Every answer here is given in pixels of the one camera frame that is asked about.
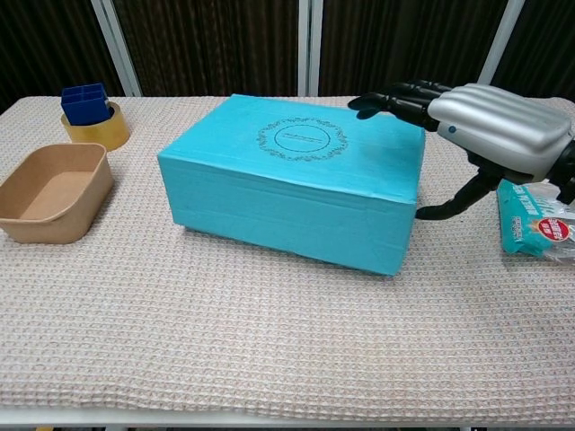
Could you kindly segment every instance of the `silver robotic arm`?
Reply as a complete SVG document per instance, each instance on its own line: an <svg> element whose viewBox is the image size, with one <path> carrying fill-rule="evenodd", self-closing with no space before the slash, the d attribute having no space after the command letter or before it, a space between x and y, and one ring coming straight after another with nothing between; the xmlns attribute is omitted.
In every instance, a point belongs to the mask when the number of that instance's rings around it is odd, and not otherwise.
<svg viewBox="0 0 575 431"><path fill-rule="evenodd" d="M398 119L462 147L479 170L445 204L418 209L423 220L444 220L464 212L503 179L516 184L548 179L558 200L575 199L575 141L571 119L558 110L496 87L450 88L428 81L398 83L349 103L359 119L389 111Z"/></svg>

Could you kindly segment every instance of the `blue pen holder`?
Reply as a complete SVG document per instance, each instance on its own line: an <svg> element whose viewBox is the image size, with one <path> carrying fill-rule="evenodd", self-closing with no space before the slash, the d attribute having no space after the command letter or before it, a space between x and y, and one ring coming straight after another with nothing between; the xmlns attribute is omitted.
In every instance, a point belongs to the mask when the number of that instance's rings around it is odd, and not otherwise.
<svg viewBox="0 0 575 431"><path fill-rule="evenodd" d="M97 124L111 117L108 96L102 84L65 88L61 105L72 126Z"/></svg>

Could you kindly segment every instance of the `printed logo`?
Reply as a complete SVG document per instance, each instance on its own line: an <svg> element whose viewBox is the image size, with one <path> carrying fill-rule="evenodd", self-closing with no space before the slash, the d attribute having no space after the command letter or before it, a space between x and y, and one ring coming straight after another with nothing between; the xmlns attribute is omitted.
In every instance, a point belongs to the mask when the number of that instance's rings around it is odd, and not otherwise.
<svg viewBox="0 0 575 431"><path fill-rule="evenodd" d="M321 119L281 119L260 130L263 151L294 161L325 160L348 147L343 130Z"/></svg>
<svg viewBox="0 0 575 431"><path fill-rule="evenodd" d="M537 223L537 230L551 241L565 241L569 238L569 226L557 218L544 218Z"/></svg>

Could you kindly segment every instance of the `brown curtain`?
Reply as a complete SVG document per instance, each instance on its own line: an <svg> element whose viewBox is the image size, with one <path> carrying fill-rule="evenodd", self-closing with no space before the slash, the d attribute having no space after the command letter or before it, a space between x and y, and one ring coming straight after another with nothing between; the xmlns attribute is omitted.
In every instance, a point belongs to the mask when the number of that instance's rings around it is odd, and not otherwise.
<svg viewBox="0 0 575 431"><path fill-rule="evenodd" d="M102 82L123 95L90 0L4 0L0 40L0 112L73 85Z"/></svg>
<svg viewBox="0 0 575 431"><path fill-rule="evenodd" d="M324 0L320 94L479 77L506 0Z"/></svg>
<svg viewBox="0 0 575 431"><path fill-rule="evenodd" d="M114 0L146 96L295 95L297 0Z"/></svg>
<svg viewBox="0 0 575 431"><path fill-rule="evenodd" d="M527 0L492 83L575 101L575 2Z"/></svg>

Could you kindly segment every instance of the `blue box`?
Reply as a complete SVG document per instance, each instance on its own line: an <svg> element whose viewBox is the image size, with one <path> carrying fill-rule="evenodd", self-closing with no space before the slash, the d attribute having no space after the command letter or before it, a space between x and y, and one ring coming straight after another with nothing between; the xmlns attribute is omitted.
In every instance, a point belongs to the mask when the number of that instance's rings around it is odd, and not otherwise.
<svg viewBox="0 0 575 431"><path fill-rule="evenodd" d="M423 147L392 116L234 95L158 160L177 224L393 275Z"/></svg>
<svg viewBox="0 0 575 431"><path fill-rule="evenodd" d="M60 104L72 126L89 126L111 117L102 84L80 85L62 90Z"/></svg>

